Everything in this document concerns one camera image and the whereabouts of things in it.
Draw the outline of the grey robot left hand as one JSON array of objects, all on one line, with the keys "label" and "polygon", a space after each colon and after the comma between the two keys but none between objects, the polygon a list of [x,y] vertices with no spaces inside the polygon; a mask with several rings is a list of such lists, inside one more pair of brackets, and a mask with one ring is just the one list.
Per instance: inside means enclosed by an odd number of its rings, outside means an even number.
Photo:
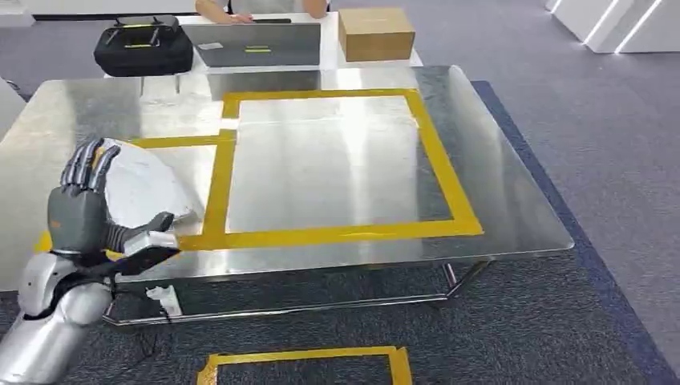
[{"label": "grey robot left hand", "polygon": [[47,204],[51,250],[84,255],[110,250],[123,253],[124,244],[147,231],[165,232],[174,215],[157,213],[147,224],[128,228],[108,218],[105,197],[107,173],[120,147],[114,145],[100,156],[103,137],[92,137],[77,146],[53,188]]}]

